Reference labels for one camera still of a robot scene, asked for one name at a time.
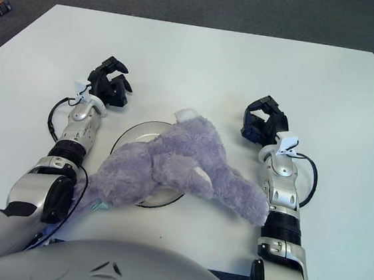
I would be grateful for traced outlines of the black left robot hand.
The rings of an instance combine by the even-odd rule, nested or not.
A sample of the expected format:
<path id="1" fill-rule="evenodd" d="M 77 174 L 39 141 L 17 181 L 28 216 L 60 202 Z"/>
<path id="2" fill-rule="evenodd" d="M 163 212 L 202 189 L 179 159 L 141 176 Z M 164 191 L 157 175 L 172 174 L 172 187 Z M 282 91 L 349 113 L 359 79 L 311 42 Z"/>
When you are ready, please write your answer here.
<path id="1" fill-rule="evenodd" d="M 128 102 L 126 94 L 132 93 L 125 74 L 128 74 L 126 66 L 114 56 L 109 57 L 90 73 L 90 93 L 99 97 L 105 105 L 125 106 Z"/>

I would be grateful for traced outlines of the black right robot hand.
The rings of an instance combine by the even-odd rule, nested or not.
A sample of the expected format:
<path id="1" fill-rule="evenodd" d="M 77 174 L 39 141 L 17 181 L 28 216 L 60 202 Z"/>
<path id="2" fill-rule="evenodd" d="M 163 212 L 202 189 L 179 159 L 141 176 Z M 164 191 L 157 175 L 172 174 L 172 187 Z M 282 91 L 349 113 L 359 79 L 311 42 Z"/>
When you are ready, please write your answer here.
<path id="1" fill-rule="evenodd" d="M 252 114 L 257 110 L 267 114 L 268 119 L 264 120 Z M 250 142 L 262 146 L 276 144 L 277 133 L 289 130 L 287 116 L 271 96 L 254 101 L 245 109 L 243 125 L 241 135 Z"/>

